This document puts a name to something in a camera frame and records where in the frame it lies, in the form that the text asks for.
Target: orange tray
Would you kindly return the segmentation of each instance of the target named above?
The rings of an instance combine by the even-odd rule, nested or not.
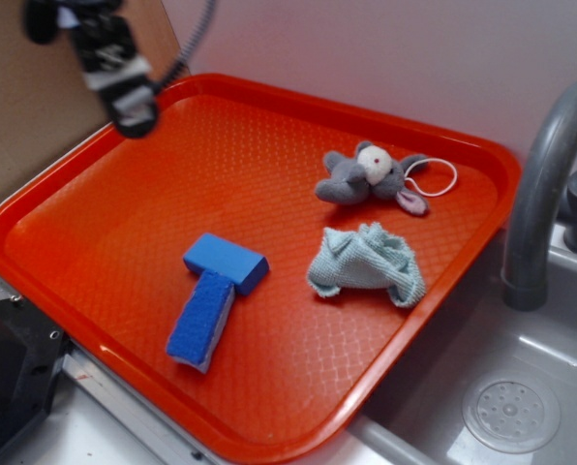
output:
[[[0,275],[217,454],[291,460],[347,424],[436,312],[505,220],[519,167],[483,139],[232,77],[180,80],[160,105],[150,137],[108,127],[0,207]],[[319,201],[323,155],[361,140],[446,159],[458,184],[423,218]],[[414,178],[436,191],[448,170]],[[428,292],[412,310],[385,290],[321,299],[306,283],[324,227],[374,221],[416,253]],[[202,375],[165,349],[197,282],[182,255],[207,232],[271,272],[237,298]]]

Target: faucet spout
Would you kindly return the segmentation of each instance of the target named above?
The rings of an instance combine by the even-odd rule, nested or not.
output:
[[[560,199],[577,155],[577,82],[555,102],[534,140],[510,217],[501,278],[504,302],[534,310],[547,299],[547,256]],[[571,176],[570,191],[577,188]],[[567,237],[577,233],[566,232]]]

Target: sink drain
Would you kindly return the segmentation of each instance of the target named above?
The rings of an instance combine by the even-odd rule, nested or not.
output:
[[[536,378],[496,371],[470,385],[463,399],[463,419],[471,434],[491,449],[530,452],[558,431],[560,404]]]

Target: light blue cloth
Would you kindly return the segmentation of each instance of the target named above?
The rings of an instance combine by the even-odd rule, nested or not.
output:
[[[319,254],[308,270],[308,283],[321,297],[342,288],[387,289],[398,307],[412,307],[426,294],[426,285],[406,241],[379,223],[358,232],[323,230]]]

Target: sink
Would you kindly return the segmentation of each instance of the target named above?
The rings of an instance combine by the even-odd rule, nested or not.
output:
[[[407,463],[577,464],[577,256],[551,247],[548,301],[520,312],[502,255],[500,234],[362,410]]]

